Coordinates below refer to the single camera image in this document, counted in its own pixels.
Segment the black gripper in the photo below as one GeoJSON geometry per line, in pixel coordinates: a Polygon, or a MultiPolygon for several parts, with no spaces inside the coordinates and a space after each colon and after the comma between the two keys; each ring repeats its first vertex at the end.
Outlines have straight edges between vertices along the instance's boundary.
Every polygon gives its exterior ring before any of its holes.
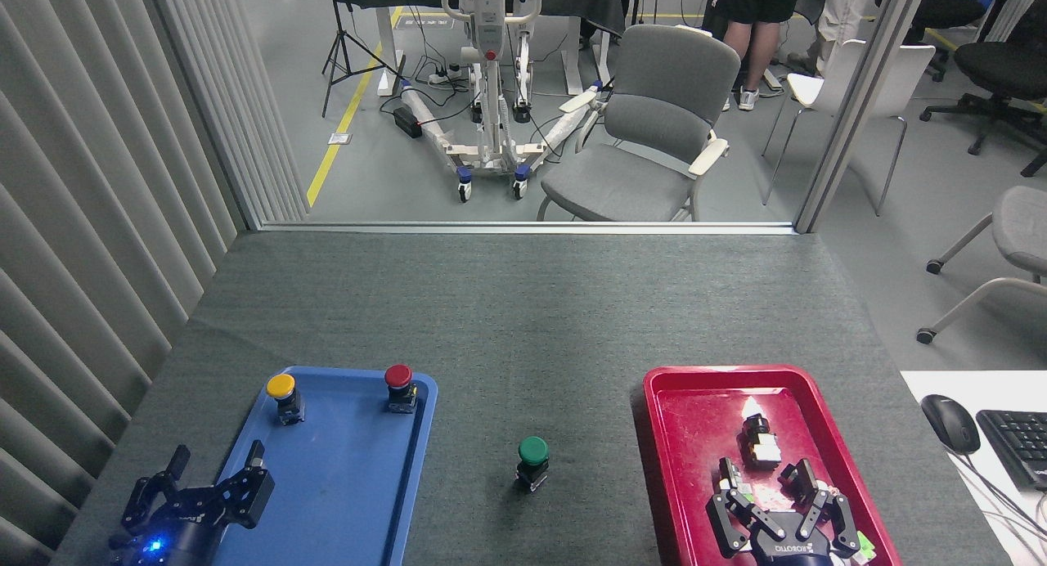
{"type": "Polygon", "coordinates": [[[826,535],[816,529],[823,518],[833,525],[831,547],[836,554],[856,554],[861,548],[852,504],[836,486],[817,488],[802,496],[805,510],[797,536],[775,540],[775,522],[768,513],[756,506],[739,488],[714,492],[706,503],[719,554],[725,559],[750,551],[757,565],[834,565],[826,535]]]}
{"type": "Polygon", "coordinates": [[[178,494],[191,458],[179,444],[168,468],[138,478],[124,507],[124,535],[110,539],[111,565],[211,565],[226,522],[257,528],[276,481],[264,465],[265,447],[251,443],[243,468],[216,485],[219,505],[201,501],[165,503],[152,513],[157,496],[178,494]]]}

